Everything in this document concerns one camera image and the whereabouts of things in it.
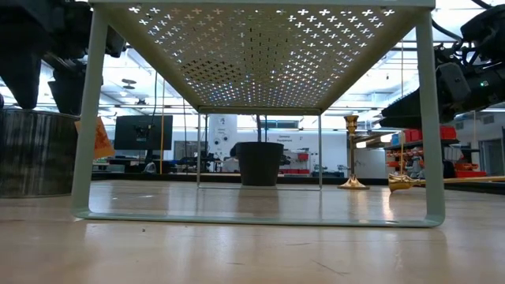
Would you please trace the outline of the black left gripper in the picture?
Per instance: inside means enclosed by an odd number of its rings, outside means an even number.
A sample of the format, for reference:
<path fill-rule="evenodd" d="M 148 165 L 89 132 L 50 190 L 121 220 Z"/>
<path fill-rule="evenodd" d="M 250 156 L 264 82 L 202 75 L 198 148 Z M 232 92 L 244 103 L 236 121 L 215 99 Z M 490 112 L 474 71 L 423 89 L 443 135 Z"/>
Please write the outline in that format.
<path fill-rule="evenodd" d="M 0 0 L 0 77 L 17 104 L 36 107 L 42 61 L 58 111 L 80 116 L 91 7 L 77 0 Z"/>

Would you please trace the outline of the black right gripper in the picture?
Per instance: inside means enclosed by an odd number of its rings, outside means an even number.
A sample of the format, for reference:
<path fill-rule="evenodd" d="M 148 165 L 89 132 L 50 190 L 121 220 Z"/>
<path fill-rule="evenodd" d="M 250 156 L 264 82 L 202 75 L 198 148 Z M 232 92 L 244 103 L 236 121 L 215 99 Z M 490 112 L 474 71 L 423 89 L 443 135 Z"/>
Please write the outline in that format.
<path fill-rule="evenodd" d="M 482 68 L 447 62 L 436 66 L 439 119 L 448 123 L 457 114 L 483 110 L 505 102 L 505 62 Z M 420 129 L 420 89 L 382 110 L 386 128 Z"/>

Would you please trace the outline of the gold candlestick holder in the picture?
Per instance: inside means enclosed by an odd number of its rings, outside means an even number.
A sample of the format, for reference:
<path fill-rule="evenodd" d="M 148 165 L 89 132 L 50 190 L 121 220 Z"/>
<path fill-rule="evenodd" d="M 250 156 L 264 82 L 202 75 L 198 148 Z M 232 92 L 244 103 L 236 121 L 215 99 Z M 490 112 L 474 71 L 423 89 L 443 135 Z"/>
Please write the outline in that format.
<path fill-rule="evenodd" d="M 339 185 L 338 188 L 339 189 L 348 189 L 348 190 L 368 190 L 369 187 L 360 183 L 357 178 L 357 175 L 355 174 L 354 137 L 356 136 L 358 116 L 357 115 L 348 115 L 348 116 L 345 116 L 344 119 L 346 121 L 347 132 L 349 133 L 350 174 L 349 174 L 348 180 L 344 184 Z"/>
<path fill-rule="evenodd" d="M 484 182 L 484 181 L 505 181 L 505 176 L 492 176 L 492 177 L 453 177 L 444 178 L 444 184 L 451 183 L 466 183 L 466 182 Z M 393 175 L 388 176 L 388 188 L 390 192 L 397 190 L 407 190 L 417 185 L 425 185 L 425 179 L 412 178 L 407 175 Z"/>

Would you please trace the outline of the grey metal cup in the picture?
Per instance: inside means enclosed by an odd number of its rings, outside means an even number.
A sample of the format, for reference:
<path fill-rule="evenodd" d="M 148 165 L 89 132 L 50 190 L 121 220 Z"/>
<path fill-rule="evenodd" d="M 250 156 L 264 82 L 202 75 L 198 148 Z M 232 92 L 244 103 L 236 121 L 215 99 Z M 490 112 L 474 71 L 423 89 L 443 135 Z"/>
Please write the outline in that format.
<path fill-rule="evenodd" d="M 80 119 L 0 110 L 0 198 L 69 195 Z"/>

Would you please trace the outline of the black storage rack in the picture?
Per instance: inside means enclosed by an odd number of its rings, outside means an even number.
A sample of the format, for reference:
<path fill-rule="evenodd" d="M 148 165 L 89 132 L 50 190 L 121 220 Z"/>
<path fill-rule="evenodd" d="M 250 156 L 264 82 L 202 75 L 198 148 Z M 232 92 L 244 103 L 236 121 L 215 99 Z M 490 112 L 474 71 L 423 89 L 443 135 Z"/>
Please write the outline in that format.
<path fill-rule="evenodd" d="M 455 162 L 461 153 L 458 140 L 441 140 L 444 178 L 456 178 Z M 384 148 L 385 165 L 390 174 L 405 174 L 411 178 L 425 179 L 425 152 L 423 142 L 398 144 Z"/>

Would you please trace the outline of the orange storage bins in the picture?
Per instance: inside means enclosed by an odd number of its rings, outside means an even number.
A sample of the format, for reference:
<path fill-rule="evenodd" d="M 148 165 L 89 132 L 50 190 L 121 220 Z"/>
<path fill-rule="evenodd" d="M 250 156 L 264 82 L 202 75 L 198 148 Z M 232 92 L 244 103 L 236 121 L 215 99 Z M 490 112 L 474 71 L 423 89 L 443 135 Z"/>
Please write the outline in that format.
<path fill-rule="evenodd" d="M 479 178 L 487 176 L 485 171 L 478 170 L 478 165 L 473 163 L 456 163 L 454 169 L 457 178 Z"/>

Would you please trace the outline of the black background monitor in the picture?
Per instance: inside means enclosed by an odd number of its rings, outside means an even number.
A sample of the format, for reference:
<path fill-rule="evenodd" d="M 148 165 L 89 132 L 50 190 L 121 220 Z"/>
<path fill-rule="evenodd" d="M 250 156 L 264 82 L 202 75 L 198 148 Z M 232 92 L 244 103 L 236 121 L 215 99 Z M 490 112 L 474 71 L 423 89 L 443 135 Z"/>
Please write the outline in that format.
<path fill-rule="evenodd" d="M 115 150 L 171 149 L 173 117 L 171 115 L 130 115 L 116 119 Z"/>

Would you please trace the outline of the black plant pot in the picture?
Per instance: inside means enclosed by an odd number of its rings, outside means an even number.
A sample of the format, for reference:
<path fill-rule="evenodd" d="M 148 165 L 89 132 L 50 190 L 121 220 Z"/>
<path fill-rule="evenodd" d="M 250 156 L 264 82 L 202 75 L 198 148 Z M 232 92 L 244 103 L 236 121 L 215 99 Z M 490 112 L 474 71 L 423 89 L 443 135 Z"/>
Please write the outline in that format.
<path fill-rule="evenodd" d="M 259 114 L 256 115 L 256 131 L 256 141 L 238 142 L 235 145 L 241 184 L 250 187 L 275 187 L 284 145 L 269 142 L 267 137 L 262 135 Z"/>

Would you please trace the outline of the green perforated metal shelf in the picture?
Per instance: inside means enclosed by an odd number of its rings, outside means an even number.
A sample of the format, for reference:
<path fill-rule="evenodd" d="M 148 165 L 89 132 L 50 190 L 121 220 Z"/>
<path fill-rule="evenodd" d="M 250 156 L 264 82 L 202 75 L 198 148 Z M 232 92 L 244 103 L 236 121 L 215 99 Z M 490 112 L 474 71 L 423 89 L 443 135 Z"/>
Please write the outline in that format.
<path fill-rule="evenodd" d="M 417 36 L 425 160 L 422 220 L 364 226 L 435 227 L 445 219 L 432 18 L 436 0 L 88 0 L 88 66 L 71 212 L 89 207 L 106 34 L 115 30 L 200 114 L 320 117 L 408 32 Z"/>

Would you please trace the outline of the black aluminium table frame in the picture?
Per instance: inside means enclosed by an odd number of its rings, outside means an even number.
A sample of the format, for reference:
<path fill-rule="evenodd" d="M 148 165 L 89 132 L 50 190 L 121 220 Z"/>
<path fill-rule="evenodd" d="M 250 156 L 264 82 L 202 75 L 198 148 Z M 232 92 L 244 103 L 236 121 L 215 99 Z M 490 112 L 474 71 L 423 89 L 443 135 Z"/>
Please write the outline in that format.
<path fill-rule="evenodd" d="M 196 175 L 190 174 L 124 174 L 124 173 L 93 173 L 93 181 L 105 180 L 127 180 L 127 181 L 184 181 L 196 182 Z M 241 178 L 237 175 L 202 175 L 201 182 L 214 182 L 214 183 L 231 183 L 241 184 Z M 318 185 L 319 179 L 317 177 L 279 177 L 278 184 L 294 184 L 294 185 Z M 462 182 L 462 183 L 445 183 L 446 190 L 463 191 L 463 192 L 478 192 L 488 193 L 505 196 L 505 181 L 491 182 L 491 181 L 475 181 L 475 182 Z"/>

